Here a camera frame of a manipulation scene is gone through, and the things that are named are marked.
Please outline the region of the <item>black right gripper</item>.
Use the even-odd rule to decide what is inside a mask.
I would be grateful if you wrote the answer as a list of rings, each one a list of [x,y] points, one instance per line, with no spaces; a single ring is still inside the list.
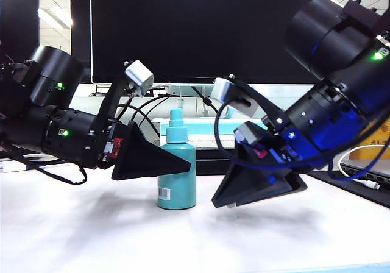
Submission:
[[[320,154],[319,143],[314,139],[319,116],[315,114],[316,109],[310,110],[311,106],[318,106],[317,91],[310,90],[284,111],[248,84],[238,79],[233,84],[247,100],[254,100],[266,113],[262,119],[265,129],[248,121],[235,130],[236,139],[245,145],[235,148],[233,154],[239,160],[256,166],[296,162],[310,170],[320,164],[319,159],[313,158]],[[232,163],[212,203],[217,208],[231,204],[240,206],[306,189],[301,176],[289,168],[260,169]]]

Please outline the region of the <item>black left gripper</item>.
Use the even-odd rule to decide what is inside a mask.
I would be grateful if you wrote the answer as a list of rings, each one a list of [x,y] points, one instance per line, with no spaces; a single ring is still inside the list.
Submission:
[[[124,73],[114,78],[105,95],[98,114],[94,117],[88,133],[88,168],[96,169],[98,160],[108,140],[109,123],[115,119],[122,91],[128,86]],[[111,162],[114,163],[113,180],[155,177],[183,173],[190,170],[191,163],[166,151],[144,137],[137,123],[117,124],[112,137]]]

